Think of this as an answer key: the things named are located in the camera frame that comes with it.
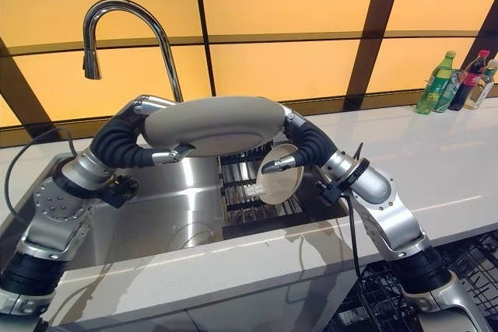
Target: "faucet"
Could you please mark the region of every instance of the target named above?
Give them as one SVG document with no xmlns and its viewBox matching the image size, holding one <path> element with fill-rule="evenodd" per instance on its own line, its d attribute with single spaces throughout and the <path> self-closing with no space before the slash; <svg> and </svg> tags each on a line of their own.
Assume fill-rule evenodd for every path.
<svg viewBox="0 0 498 332">
<path fill-rule="evenodd" d="M 161 52 L 163 53 L 164 64 L 174 100 L 177 103 L 184 101 L 181 95 L 180 83 L 178 82 L 177 69 L 174 67 L 173 55 L 170 44 L 164 29 L 147 9 L 130 0 L 101 0 L 90 7 L 83 21 L 83 45 L 85 57 L 83 58 L 83 69 L 85 77 L 89 79 L 100 79 L 99 62 L 96 56 L 95 29 L 100 17 L 110 11 L 126 11 L 143 19 L 153 30 L 159 41 Z"/>
</svg>

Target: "silver robot arm segment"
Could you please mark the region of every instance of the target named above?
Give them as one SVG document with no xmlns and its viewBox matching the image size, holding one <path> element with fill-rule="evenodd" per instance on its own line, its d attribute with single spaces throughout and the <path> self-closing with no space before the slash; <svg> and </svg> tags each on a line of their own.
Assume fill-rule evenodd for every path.
<svg viewBox="0 0 498 332">
<path fill-rule="evenodd" d="M 314 129 L 306 147 L 303 146 L 304 128 Z M 458 277 L 446 269 L 415 216 L 398 196 L 393 178 L 374 169 L 366 159 L 355 160 L 340 152 L 323 131 L 310 126 L 305 118 L 289 108 L 286 108 L 285 130 L 289 140 L 299 146 L 298 151 L 264 165 L 263 173 L 303 164 L 319 166 L 331 179 L 329 185 L 318 186 L 322 196 L 330 202 L 336 201 L 341 194 L 350 196 L 366 233 L 401 282 L 408 302 L 421 313 L 459 309 L 475 331 L 492 331 Z M 315 150 L 318 148 L 325 150 L 328 156 L 325 161 L 324 154 Z"/>
<path fill-rule="evenodd" d="M 136 145 L 144 119 L 174 104 L 154 96 L 132 100 L 100 129 L 89 148 L 61 161 L 40 183 L 33 193 L 35 215 L 0 276 L 0 315 L 30 318 L 47 310 L 68 262 L 91 229 L 94 203 L 119 207 L 138 190 L 132 178 L 115 177 L 116 168 L 175 163 L 190 152 L 191 147 Z"/>
</svg>

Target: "wall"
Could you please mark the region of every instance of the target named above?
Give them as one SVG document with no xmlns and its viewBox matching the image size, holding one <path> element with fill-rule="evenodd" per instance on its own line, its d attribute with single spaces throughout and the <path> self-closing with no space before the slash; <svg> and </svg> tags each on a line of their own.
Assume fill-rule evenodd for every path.
<svg viewBox="0 0 498 332">
<path fill-rule="evenodd" d="M 0 146 L 47 128 L 35 123 L 79 123 L 75 135 L 90 136 L 89 118 L 138 94 L 172 98 L 152 31 L 124 12 L 97 28 L 103 78 L 83 77 L 82 20 L 97 1 L 0 0 Z M 166 30 L 186 100 L 267 96 L 305 114 L 411 103 L 446 50 L 459 67 L 498 48 L 498 0 L 133 1 Z M 26 136 L 7 141 L 21 124 Z"/>
</svg>

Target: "kitchen counter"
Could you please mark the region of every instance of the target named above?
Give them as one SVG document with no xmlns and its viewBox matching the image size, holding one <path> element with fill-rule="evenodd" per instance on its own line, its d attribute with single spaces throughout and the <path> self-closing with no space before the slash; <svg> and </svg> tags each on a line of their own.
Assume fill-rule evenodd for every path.
<svg viewBox="0 0 498 332">
<path fill-rule="evenodd" d="M 498 98 L 479 110 L 423 116 L 411 107 L 309 117 L 340 148 L 395 179 L 401 199 L 435 244 L 498 228 Z M 75 141 L 84 149 L 89 139 Z M 0 150 L 1 179 L 19 148 Z M 12 173 L 12 203 L 66 142 L 35 145 Z M 9 217 L 0 200 L 0 222 Z M 356 215 L 361 264 L 380 259 Z M 44 319 L 53 324 L 112 316 L 126 322 L 352 268 L 347 217 L 65 273 Z"/>
</svg>

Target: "white plate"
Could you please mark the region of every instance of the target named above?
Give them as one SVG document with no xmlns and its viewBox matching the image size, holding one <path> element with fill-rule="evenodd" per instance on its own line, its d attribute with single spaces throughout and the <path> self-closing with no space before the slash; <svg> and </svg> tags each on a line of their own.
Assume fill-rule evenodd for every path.
<svg viewBox="0 0 498 332">
<path fill-rule="evenodd" d="M 261 162 L 256 177 L 256 184 L 260 184 L 265 189 L 265 194 L 259 198 L 266 204 L 276 205 L 288 200 L 297 190 L 303 179 L 304 168 L 302 166 L 287 169 L 279 173 L 261 173 L 261 168 L 266 163 L 288 156 L 295 152 L 297 148 L 292 144 L 281 144 L 270 151 Z"/>
</svg>

